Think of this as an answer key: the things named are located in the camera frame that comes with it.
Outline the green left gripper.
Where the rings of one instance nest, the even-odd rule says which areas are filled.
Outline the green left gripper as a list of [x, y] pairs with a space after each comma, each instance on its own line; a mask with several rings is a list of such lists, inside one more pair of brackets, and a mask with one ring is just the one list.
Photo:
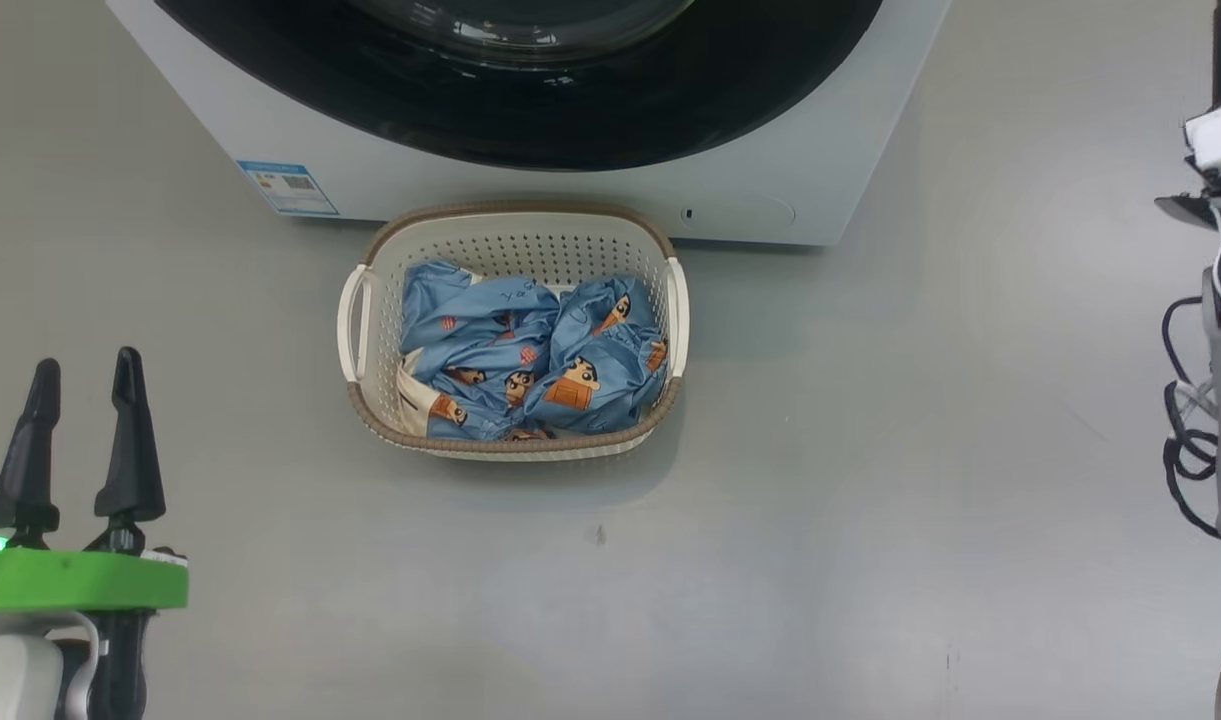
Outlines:
[[0, 471], [0, 528], [12, 532], [0, 537], [0, 719], [145, 715], [147, 626], [189, 597], [184, 556], [144, 552], [139, 525], [166, 514], [145, 382], [139, 351], [121, 347], [110, 467], [94, 502], [106, 528], [88, 552], [44, 550], [60, 528], [51, 465], [61, 369], [53, 358], [37, 364]]

